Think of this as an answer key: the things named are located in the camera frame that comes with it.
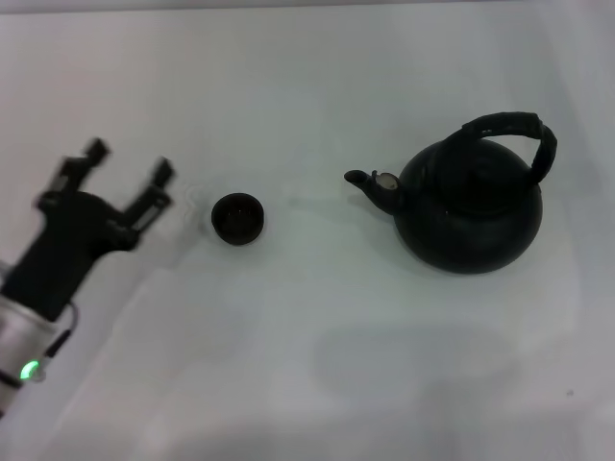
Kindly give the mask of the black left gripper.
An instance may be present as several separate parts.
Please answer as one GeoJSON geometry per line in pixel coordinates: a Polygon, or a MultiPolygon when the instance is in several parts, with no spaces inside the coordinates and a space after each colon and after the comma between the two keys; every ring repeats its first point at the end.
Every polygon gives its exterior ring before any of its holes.
{"type": "MultiPolygon", "coordinates": [[[[106,142],[93,138],[78,157],[65,157],[48,192],[73,193],[111,153],[106,142]]],[[[37,207],[44,226],[9,271],[1,294],[48,321],[57,320],[79,290],[96,261],[112,252],[130,252],[138,233],[147,231],[172,204],[166,188],[175,178],[168,158],[160,158],[145,187],[122,213],[85,192],[53,204],[49,193],[37,207]]]]}

